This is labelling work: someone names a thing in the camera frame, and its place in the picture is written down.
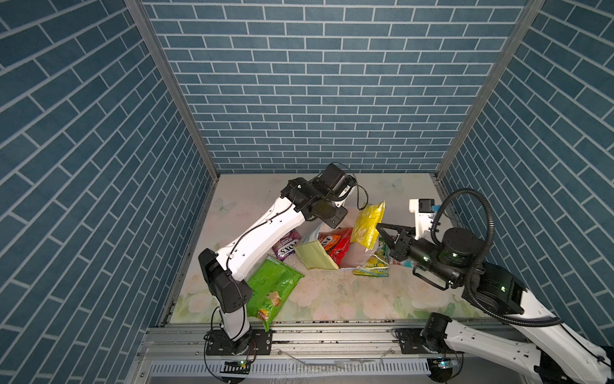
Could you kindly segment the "teal Fox's candy bag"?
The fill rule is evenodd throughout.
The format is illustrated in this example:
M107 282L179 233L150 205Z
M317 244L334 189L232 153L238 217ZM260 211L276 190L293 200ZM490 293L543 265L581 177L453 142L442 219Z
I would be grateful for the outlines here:
M396 259L390 259L390 262L395 266L402 266L407 268L413 268L415 263L411 259L406 259L403 261L398 261Z

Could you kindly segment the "white green paper bag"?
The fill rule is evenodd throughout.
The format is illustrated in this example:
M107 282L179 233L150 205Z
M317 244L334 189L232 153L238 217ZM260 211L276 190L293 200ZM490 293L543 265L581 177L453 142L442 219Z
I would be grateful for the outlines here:
M358 218L359 210L355 207L348 209L348 214L343 219L342 223L337 229L340 228L353 228ZM320 233L327 233L337 229L331 229L323 222L320 222L316 227L311 224L305 224L306 229L310 229L309 232L305 232L300 243L295 247L295 251L299 260L308 269L323 269L323 270L339 270L339 269L355 269L362 265L372 254L375 253L380 246L380 242L377 240L374 250L364 248L357 243L351 243L350 250L342 260L340 267L331 259L327 252L318 241L318 235Z

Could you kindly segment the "orange yellow snack packet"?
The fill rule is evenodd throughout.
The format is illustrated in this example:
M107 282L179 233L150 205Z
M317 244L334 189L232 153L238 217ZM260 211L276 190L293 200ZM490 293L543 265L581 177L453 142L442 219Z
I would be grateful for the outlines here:
M326 252L334 249L335 246L342 240L343 235L334 231L327 233L320 233L318 235L318 241Z

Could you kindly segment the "bright green snack packet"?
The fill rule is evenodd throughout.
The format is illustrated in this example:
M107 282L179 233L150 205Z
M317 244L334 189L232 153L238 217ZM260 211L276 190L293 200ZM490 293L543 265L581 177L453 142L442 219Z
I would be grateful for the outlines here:
M283 262L267 258L248 281L253 294L246 306L247 315L259 318L265 331L270 331L273 320L304 277Z

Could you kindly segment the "purple Fox's candy bag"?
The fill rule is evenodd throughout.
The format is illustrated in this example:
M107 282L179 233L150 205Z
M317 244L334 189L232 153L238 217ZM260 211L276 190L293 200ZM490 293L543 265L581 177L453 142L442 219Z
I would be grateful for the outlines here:
M277 260L284 261L292 254L295 254L295 247L302 240L302 237L296 230L291 230L284 235L272 247L273 253Z

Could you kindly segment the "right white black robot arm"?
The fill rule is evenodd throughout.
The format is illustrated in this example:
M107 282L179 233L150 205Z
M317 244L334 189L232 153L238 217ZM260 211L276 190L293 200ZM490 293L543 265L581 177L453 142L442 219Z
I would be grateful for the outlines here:
M438 290L462 288L462 297L480 311L513 326L525 342L504 339L432 313L421 332L425 349L433 353L468 352L541 383L611 383L613 348L600 347L583 338L550 312L527 286L510 272L489 262L479 262L470 275L485 242L463 228L446 230L435 244L418 238L412 227L378 224L377 229L398 260L413 261L413 275L427 282L430 272L443 285Z

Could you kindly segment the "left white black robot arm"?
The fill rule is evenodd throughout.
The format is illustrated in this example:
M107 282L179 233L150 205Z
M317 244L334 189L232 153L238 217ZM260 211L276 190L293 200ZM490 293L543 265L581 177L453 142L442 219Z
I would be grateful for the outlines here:
M330 163L310 180L291 179L272 206L228 245L218 251L205 249L198 256L209 292L217 300L223 331L231 342L250 331L247 303L253 291L246 278L266 252L304 222L319 220L335 229L348 211L345 200L358 187L349 171Z

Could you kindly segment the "green yellow lemon candy bag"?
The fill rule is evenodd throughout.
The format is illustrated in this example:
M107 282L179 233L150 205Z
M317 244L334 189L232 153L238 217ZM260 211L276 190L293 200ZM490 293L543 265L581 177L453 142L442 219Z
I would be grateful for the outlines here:
M359 267L353 270L353 274L362 277L385 278L390 272L390 256L386 245L379 246L374 254Z

